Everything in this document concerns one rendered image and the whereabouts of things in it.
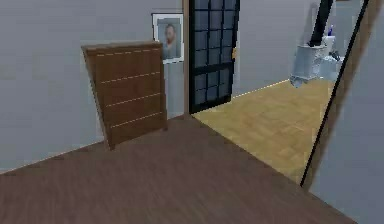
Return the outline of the black glass-paned room door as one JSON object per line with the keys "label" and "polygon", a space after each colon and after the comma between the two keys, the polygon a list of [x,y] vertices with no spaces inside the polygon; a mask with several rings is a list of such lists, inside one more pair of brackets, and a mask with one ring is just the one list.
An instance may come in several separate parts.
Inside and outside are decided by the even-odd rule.
{"label": "black glass-paned room door", "polygon": [[240,0],[189,0],[189,113],[231,100]]}

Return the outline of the black slanted post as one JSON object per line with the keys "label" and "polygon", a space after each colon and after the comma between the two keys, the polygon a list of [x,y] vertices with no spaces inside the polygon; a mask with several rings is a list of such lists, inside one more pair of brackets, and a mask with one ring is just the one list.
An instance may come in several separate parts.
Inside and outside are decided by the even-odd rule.
{"label": "black slanted post", "polygon": [[316,21],[315,21],[315,26],[313,29],[313,33],[311,35],[310,41],[308,42],[308,45],[310,47],[321,45],[322,37],[324,34],[324,30],[327,24],[327,20],[329,18],[329,14],[330,14],[333,2],[334,0],[321,0]]}

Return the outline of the white framed portrait picture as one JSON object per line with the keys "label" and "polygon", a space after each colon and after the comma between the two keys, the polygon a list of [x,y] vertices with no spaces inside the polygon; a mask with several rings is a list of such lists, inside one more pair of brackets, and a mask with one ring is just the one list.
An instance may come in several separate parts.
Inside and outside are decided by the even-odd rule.
{"label": "white framed portrait picture", "polygon": [[153,38],[163,46],[164,64],[184,61],[184,37],[182,13],[153,13]]}

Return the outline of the brown chest of drawers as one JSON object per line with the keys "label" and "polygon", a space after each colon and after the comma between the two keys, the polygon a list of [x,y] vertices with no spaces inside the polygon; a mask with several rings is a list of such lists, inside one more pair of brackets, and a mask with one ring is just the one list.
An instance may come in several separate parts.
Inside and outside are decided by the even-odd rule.
{"label": "brown chest of drawers", "polygon": [[109,149],[167,127],[161,43],[84,45],[82,52]]}

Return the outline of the white bed with pale cover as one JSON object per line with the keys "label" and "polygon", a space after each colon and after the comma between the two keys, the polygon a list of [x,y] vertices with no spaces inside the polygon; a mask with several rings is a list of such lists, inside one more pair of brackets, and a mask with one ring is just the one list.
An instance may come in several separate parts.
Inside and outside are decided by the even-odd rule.
{"label": "white bed with pale cover", "polygon": [[315,79],[337,80],[344,57],[334,49],[335,39],[335,36],[324,36],[320,46],[306,44],[297,47],[289,78],[292,86],[299,88]]}

